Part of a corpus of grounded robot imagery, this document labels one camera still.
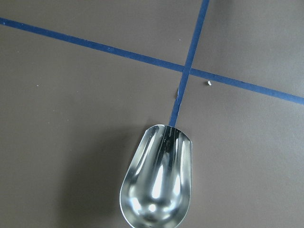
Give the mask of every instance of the metal scoop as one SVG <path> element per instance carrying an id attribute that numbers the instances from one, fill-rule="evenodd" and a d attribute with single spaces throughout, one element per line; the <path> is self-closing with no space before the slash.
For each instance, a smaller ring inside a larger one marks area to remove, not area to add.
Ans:
<path id="1" fill-rule="evenodd" d="M 120 190 L 120 208 L 133 228 L 175 228 L 191 195 L 192 142 L 180 130 L 155 125 L 144 133 Z"/>

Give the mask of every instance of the blue grout line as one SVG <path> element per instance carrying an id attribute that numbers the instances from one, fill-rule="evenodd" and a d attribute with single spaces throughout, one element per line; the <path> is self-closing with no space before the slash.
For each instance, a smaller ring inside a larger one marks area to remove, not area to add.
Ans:
<path id="1" fill-rule="evenodd" d="M 190 44 L 190 47 L 189 47 L 187 59 L 186 59 L 186 62 L 185 62 L 185 67 L 184 67 L 184 70 L 183 70 L 182 75 L 181 75 L 181 80 L 180 80 L 180 85 L 179 85 L 179 89 L 178 89 L 178 93 L 177 93 L 177 98 L 174 102 L 173 110 L 172 110 L 170 121 L 169 121 L 169 126 L 174 127 L 175 124 L 176 124 L 176 121 L 177 121 L 177 117 L 178 117 L 180 107 L 181 107 L 180 105 L 181 105 L 182 98 L 183 98 L 184 93 L 185 93 L 187 81 L 188 81 L 189 74 L 190 74 L 190 71 L 191 71 L 195 51 L 196 51 L 196 48 L 198 46 L 200 33 L 201 33 L 202 28 L 203 28 L 203 23 L 204 23 L 205 16 L 206 16 L 206 13 L 207 13 L 208 5 L 209 5 L 209 0 L 203 0 L 202 5 L 200 7 L 199 16 L 198 16 L 198 19 L 197 19 L 197 22 L 196 22 L 194 33 L 193 33 L 193 36 L 192 36 L 192 41 L 191 41 L 191 44 Z"/>
<path id="2" fill-rule="evenodd" d="M 131 52 L 131 51 L 122 50 L 122 49 L 115 48 L 115 47 L 112 47 L 112 46 L 92 42 L 92 41 L 89 41 L 89 40 L 86 40 L 86 39 L 81 39 L 81 38 L 69 36 L 69 35 L 66 35 L 66 34 L 62 34 L 62 33 L 59 33 L 59 32 L 54 32 L 54 31 L 47 30 L 47 29 L 44 29 L 44 28 L 35 27 L 35 26 L 32 26 L 32 25 L 23 24 L 23 23 L 13 21 L 13 20 L 9 20 L 9 19 L 5 19 L 5 18 L 0 18 L 0 24 L 5 25 L 5 26 L 9 26 L 9 27 L 13 27 L 15 29 L 21 29 L 21 30 L 24 30 L 24 31 L 27 31 L 27 32 L 36 33 L 36 34 L 43 35 L 43 36 L 46 36 L 46 37 L 59 39 L 59 40 L 65 41 L 65 42 L 69 42 L 69 43 L 72 43 L 72 44 L 77 44 L 77 45 L 84 46 L 84 47 L 87 47 L 87 48 L 92 48 L 92 49 L 95 49 L 95 50 L 111 53 L 111 54 L 114 54 L 114 55 L 134 59 L 134 60 L 137 60 L 137 61 L 141 61 L 141 62 L 144 62 L 144 63 L 156 65 L 156 66 L 159 66 L 159 67 L 164 67 L 164 68 L 167 68 L 167 69 L 179 71 L 179 72 L 182 72 L 183 69 L 184 69 L 184 66 L 179 65 L 179 64 L 171 63 L 171 62 L 168 62 L 168 61 L 164 61 L 164 60 L 149 57 L 149 56 L 144 56 L 144 55 L 137 54 L 137 53 L 134 53 L 134 52 Z"/>
<path id="3" fill-rule="evenodd" d="M 161 59 L 156 59 L 156 58 L 144 56 L 144 55 L 137 54 L 137 53 L 130 52 L 130 51 L 125 51 L 125 50 L 118 49 L 118 48 L 115 48 L 115 47 L 111 47 L 111 46 L 108 46 L 108 45 L 95 43 L 95 42 L 92 42 L 92 41 L 89 41 L 89 40 L 76 38 L 76 37 L 73 37 L 73 36 L 65 35 L 65 34 L 62 34 L 62 33 L 51 31 L 51 30 L 38 28 L 38 27 L 35 27 L 35 26 L 31 26 L 31 25 L 20 23 L 20 22 L 12 21 L 12 20 L 9 20 L 9 19 L 0 18 L 0 24 L 5 25 L 5 26 L 9 26 L 9 27 L 13 27 L 13 28 L 16 28 L 16 29 L 21 29 L 21 30 L 24 30 L 24 31 L 36 33 L 36 34 L 43 35 L 43 36 L 46 36 L 46 37 L 59 39 L 59 40 L 65 41 L 65 42 L 77 44 L 77 45 L 84 46 L 84 47 L 87 47 L 87 48 L 92 48 L 92 49 L 95 49 L 95 50 L 111 53 L 111 54 L 114 54 L 114 55 L 134 59 L 134 60 L 137 60 L 137 61 L 145 62 L 145 63 L 156 65 L 156 66 L 159 66 L 159 67 L 164 67 L 164 68 L 175 70 L 175 71 L 178 71 L 178 72 L 183 72 L 183 69 L 184 69 L 184 66 L 182 66 L 182 65 L 167 62 L 167 61 L 164 61 L 164 60 L 161 60 Z M 290 102 L 294 102 L 294 103 L 304 105 L 304 98 L 303 97 L 295 96 L 295 95 L 288 94 L 288 93 L 283 93 L 283 92 L 273 90 L 273 89 L 269 89 L 269 88 L 266 88 L 266 87 L 262 87 L 262 86 L 259 86 L 259 85 L 257 86 L 257 85 L 254 85 L 254 84 L 242 82 L 242 81 L 239 81 L 239 80 L 236 80 L 236 79 L 232 79 L 232 78 L 229 78 L 229 77 L 224 77 L 224 76 L 204 72 L 204 71 L 193 69 L 193 68 L 190 70 L 190 74 L 194 75 L 194 76 L 201 77 L 201 78 L 205 78 L 205 79 L 208 79 L 208 80 L 213 80 L 213 81 L 217 81 L 217 82 L 220 82 L 220 83 L 224 83 L 224 84 L 227 84 L 227 85 L 230 85 L 230 86 L 243 88 L 243 89 L 250 90 L 250 91 L 253 91 L 253 92 L 256 92 L 256 93 L 261 93 L 261 94 L 265 94 L 265 95 L 268 95 L 268 96 L 273 96 L 273 97 L 277 97 L 277 98 L 280 98 L 280 99 L 283 99 L 283 100 L 287 100 L 287 101 L 290 101 Z"/>
<path id="4" fill-rule="evenodd" d="M 304 98 L 303 97 L 287 94 L 287 93 L 280 92 L 280 91 L 277 91 L 277 90 L 274 90 L 274 89 L 269 89 L 269 88 L 262 87 L 262 86 L 259 86 L 259 85 L 257 86 L 257 85 L 250 84 L 250 83 L 247 83 L 247 82 L 242 82 L 242 81 L 232 79 L 232 78 L 229 78 L 229 77 L 215 75 L 215 74 L 212 74 L 212 73 L 208 73 L 208 72 L 204 72 L 204 71 L 196 70 L 196 69 L 191 69 L 190 74 L 194 75 L 194 76 L 202 77 L 202 78 L 205 78 L 205 79 L 208 79 L 208 80 L 221 82 L 221 83 L 224 83 L 224 84 L 227 84 L 227 85 L 230 85 L 230 86 L 232 85 L 232 86 L 239 87 L 239 88 L 242 88 L 242 89 L 257 92 L 257 93 L 260 93 L 260 94 L 265 94 L 265 95 L 268 95 L 268 96 L 273 96 L 273 97 L 277 97 L 277 98 L 280 98 L 280 99 L 283 99 L 283 100 L 287 100 L 287 101 L 291 101 L 291 102 L 295 102 L 295 103 L 304 105 Z"/>

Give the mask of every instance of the scoop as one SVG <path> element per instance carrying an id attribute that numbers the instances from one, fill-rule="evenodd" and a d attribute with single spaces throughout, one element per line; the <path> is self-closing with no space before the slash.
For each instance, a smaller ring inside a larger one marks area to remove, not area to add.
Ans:
<path id="1" fill-rule="evenodd" d="M 180 130 L 145 131 L 120 190 L 120 208 L 133 228 L 175 228 L 191 195 L 192 142 Z"/>

